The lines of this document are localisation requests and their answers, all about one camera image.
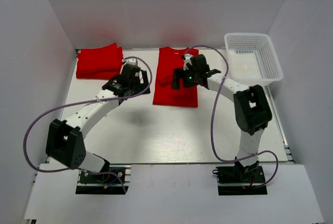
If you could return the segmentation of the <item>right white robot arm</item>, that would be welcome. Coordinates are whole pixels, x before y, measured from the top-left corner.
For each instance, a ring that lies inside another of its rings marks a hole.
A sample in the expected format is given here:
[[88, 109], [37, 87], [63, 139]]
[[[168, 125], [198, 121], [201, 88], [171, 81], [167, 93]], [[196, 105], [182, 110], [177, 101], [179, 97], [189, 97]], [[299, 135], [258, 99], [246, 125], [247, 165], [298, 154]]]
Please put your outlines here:
[[[210, 138], [214, 156], [222, 163], [241, 165], [235, 168], [235, 176], [242, 182], [254, 175], [252, 165], [258, 163], [259, 146], [264, 130], [272, 120], [272, 112], [263, 87], [241, 84], [220, 70], [210, 69], [204, 55], [182, 55], [184, 65], [174, 69], [173, 89], [180, 89], [180, 82], [186, 88], [202, 86], [216, 92], [214, 100]], [[229, 99], [234, 104], [235, 120], [241, 131], [238, 153], [234, 160], [225, 160], [218, 156], [214, 145], [214, 117], [219, 96]]]

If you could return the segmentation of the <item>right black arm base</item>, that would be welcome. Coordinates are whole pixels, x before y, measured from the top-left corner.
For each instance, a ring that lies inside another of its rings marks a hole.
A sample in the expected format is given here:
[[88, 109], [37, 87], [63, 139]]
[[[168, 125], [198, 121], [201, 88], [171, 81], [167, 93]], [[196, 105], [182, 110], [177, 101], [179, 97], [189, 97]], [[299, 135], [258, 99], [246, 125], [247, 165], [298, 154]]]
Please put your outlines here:
[[267, 195], [265, 175], [258, 163], [247, 172], [237, 162], [234, 166], [218, 166], [212, 170], [217, 179], [219, 196]]

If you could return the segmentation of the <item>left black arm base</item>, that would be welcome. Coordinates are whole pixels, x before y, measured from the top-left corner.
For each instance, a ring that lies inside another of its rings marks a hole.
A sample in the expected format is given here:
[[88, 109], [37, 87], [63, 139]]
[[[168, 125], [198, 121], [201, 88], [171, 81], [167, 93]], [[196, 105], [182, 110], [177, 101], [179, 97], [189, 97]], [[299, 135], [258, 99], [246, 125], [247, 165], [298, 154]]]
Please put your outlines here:
[[113, 174], [91, 175], [88, 172], [80, 172], [76, 184], [77, 195], [125, 195], [125, 190], [130, 186], [131, 166], [130, 165], [111, 165], [110, 171]]

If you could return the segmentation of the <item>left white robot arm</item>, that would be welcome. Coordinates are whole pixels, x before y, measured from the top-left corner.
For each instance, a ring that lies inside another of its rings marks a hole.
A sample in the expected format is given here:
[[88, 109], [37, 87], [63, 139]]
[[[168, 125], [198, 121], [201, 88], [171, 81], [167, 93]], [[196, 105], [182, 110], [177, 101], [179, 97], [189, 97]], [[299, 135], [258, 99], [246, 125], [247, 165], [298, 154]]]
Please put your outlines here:
[[92, 102], [63, 121], [55, 119], [51, 122], [46, 154], [70, 169], [82, 169], [92, 173], [97, 181], [106, 181], [110, 176], [110, 163], [88, 152], [84, 139], [105, 115], [122, 102], [134, 95], [148, 93], [147, 71], [133, 63], [124, 64], [121, 73], [104, 84]]

